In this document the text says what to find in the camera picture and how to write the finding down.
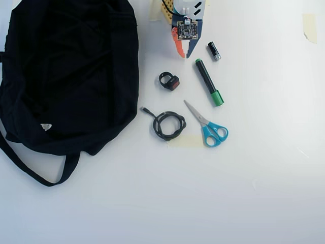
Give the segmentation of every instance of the black backpack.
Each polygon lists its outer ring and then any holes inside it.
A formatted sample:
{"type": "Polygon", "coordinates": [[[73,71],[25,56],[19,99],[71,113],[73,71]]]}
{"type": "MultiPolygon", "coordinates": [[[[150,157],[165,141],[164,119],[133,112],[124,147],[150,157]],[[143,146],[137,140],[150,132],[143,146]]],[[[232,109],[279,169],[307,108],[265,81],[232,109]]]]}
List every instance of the black backpack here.
{"type": "Polygon", "coordinates": [[[66,156],[62,178],[30,170],[1,134],[0,148],[38,182],[66,181],[81,151],[97,154],[135,118],[138,49],[127,0],[22,0],[0,53],[0,117],[7,140],[66,156]]]}

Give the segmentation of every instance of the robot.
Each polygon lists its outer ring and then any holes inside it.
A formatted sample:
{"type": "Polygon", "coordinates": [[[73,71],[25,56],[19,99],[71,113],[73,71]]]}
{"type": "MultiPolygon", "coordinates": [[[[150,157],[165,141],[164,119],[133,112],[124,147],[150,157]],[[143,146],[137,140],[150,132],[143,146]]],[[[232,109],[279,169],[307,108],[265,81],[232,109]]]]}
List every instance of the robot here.
{"type": "Polygon", "coordinates": [[[182,58],[182,41],[189,41],[189,58],[201,38],[205,5],[206,0],[162,0],[161,11],[172,26],[172,37],[182,58]]]}

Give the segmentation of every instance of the white table surface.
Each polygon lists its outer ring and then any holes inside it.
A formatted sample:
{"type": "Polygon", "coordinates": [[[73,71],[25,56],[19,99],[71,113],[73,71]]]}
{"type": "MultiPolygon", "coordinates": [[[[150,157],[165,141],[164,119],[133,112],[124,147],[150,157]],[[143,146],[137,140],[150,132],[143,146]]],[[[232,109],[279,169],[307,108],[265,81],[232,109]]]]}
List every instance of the white table surface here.
{"type": "MultiPolygon", "coordinates": [[[[168,147],[139,111],[97,156],[82,153],[71,178],[53,188],[1,151],[0,243],[325,243],[325,2],[212,0],[188,60],[164,20],[149,22],[149,1],[130,2],[139,25],[139,107],[184,115],[182,135],[200,138],[187,99],[227,126],[228,140],[215,149],[168,147]],[[303,35],[303,13],[316,14],[318,44],[303,35]],[[197,76],[198,57],[221,107],[212,107],[197,76]],[[172,93],[155,83],[163,71],[181,79],[172,93]]],[[[11,6],[0,1],[0,50],[11,6]]],[[[11,145],[36,172],[59,178],[64,157],[11,145]]]]}

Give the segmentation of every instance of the blue scissor handle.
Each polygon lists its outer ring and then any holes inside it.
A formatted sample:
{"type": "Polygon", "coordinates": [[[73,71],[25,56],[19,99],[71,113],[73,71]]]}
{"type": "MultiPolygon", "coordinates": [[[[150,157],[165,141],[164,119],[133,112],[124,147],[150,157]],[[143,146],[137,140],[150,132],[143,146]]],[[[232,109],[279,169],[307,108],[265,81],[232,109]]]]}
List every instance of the blue scissor handle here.
{"type": "Polygon", "coordinates": [[[205,140],[205,144],[208,147],[216,147],[219,146],[221,144],[221,141],[219,140],[218,137],[216,137],[215,135],[212,134],[212,132],[209,130],[209,128],[207,126],[202,127],[203,133],[204,133],[204,140],[205,140]],[[208,139],[212,138],[215,142],[213,145],[210,145],[208,143],[208,139]]]}
{"type": "Polygon", "coordinates": [[[217,134],[217,136],[219,137],[219,139],[220,139],[221,142],[224,142],[224,141],[227,140],[227,138],[228,138],[228,134],[229,134],[229,131],[228,131],[228,129],[227,129],[226,127],[216,125],[216,124],[214,124],[214,123],[212,123],[212,122],[210,122],[210,123],[208,124],[208,126],[209,126],[211,129],[213,129],[214,133],[217,134]],[[221,136],[221,135],[219,134],[219,130],[223,130],[223,131],[225,132],[225,135],[224,135],[224,136],[221,136]]]}

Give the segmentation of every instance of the tape strip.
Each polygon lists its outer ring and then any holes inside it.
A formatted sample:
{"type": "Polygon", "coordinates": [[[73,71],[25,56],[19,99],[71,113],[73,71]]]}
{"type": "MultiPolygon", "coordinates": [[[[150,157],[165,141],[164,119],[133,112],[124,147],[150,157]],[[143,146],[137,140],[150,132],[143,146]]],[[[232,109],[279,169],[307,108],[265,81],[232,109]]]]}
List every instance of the tape strip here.
{"type": "Polygon", "coordinates": [[[150,0],[150,13],[149,13],[150,21],[160,20],[160,13],[161,13],[160,5],[161,5],[161,0],[150,0]]]}
{"type": "Polygon", "coordinates": [[[179,137],[167,142],[167,146],[169,148],[203,148],[203,137],[202,135],[180,135],[179,137]]]}
{"type": "Polygon", "coordinates": [[[314,14],[303,14],[303,25],[306,39],[317,44],[316,16],[314,14]]]}

